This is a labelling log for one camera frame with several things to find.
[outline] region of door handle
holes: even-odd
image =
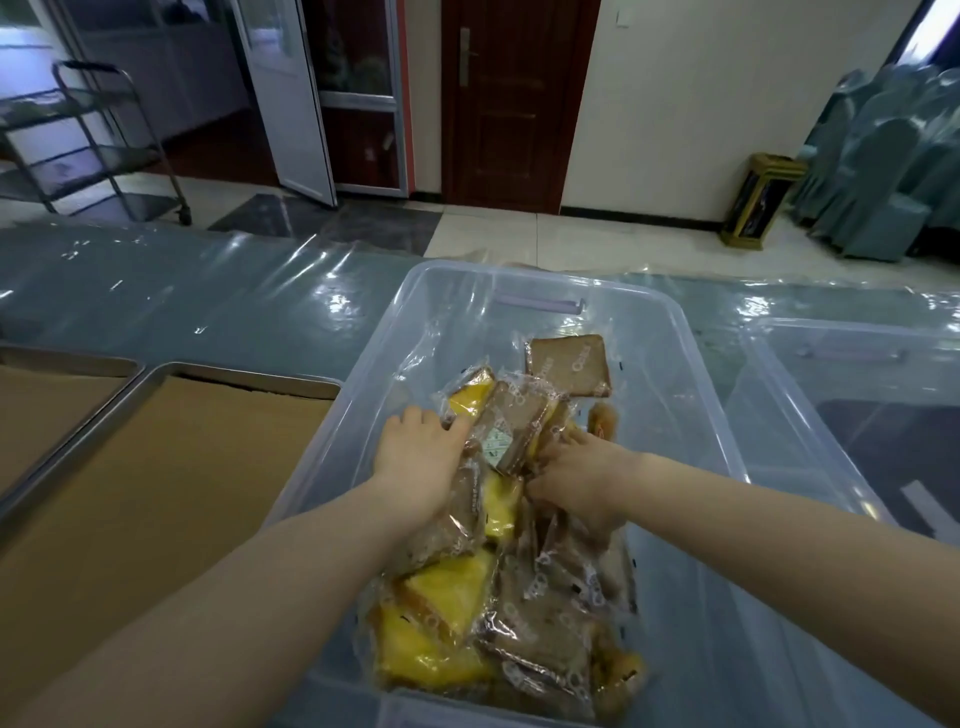
[[[460,86],[470,85],[470,56],[479,56],[470,50],[470,28],[460,29]]]

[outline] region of marble floor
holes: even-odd
[[[724,247],[710,232],[631,223],[538,215],[482,207],[407,201],[345,201],[325,210],[277,187],[181,177],[195,228],[254,234],[317,234],[324,242],[363,242],[426,257],[457,257],[494,264],[539,266],[598,274],[651,271],[695,277],[781,279],[835,284],[909,286],[923,291],[960,290],[960,266],[937,258],[888,264],[839,258],[781,218],[762,252]],[[160,175],[120,178],[130,192],[168,194]],[[109,196],[103,182],[57,202],[69,214]],[[41,219],[34,203],[0,200],[0,227]],[[176,212],[161,220],[176,222]]]

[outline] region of brown paper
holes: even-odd
[[[0,495],[123,383],[0,364]]]
[[[0,723],[249,539],[330,404],[168,378],[0,543]]]

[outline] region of plastic wrapper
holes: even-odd
[[[503,679],[520,696],[532,699],[533,711],[567,719],[593,718],[590,696],[590,651],[596,620],[579,603],[555,592],[536,598],[524,593],[519,562],[504,559],[495,596],[477,623],[477,641],[500,661]],[[502,704],[509,697],[497,694]]]
[[[446,556],[472,553],[483,544],[481,489],[488,467],[478,454],[465,455],[453,476],[446,510],[414,534],[387,568],[402,575]]]
[[[416,688],[444,694],[485,692],[495,677],[494,663],[472,645],[438,642],[408,617],[393,599],[367,613],[373,647],[373,677],[381,688]]]
[[[611,534],[610,546],[597,557],[596,567],[607,602],[621,612],[637,614],[636,580],[625,527]]]
[[[548,408],[547,416],[544,418],[543,427],[540,434],[531,441],[527,448],[527,470],[536,473],[539,469],[538,458],[540,454],[553,443],[559,443],[564,437],[564,433],[573,425],[570,419],[576,409],[576,402],[571,401],[564,396],[557,400]]]
[[[496,556],[485,548],[443,559],[395,582],[404,613],[444,644],[462,645],[490,594]]]
[[[516,477],[530,443],[560,399],[542,379],[501,373],[468,437],[468,448],[481,452],[502,475]]]
[[[486,360],[466,369],[441,393],[444,419],[464,416],[476,420],[495,383],[493,369]]]
[[[598,722],[619,723],[649,677],[650,670],[643,657],[621,649],[608,624],[596,629],[590,656],[590,683]]]
[[[590,610],[603,610],[608,600],[600,582],[599,560],[609,546],[609,536],[596,540],[579,521],[557,511],[537,556],[537,580],[544,588],[576,598]]]
[[[545,379],[571,397],[609,397],[612,392],[603,336],[532,339],[525,347],[528,375]]]

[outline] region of white door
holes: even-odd
[[[280,184],[336,205],[300,0],[232,2]]]

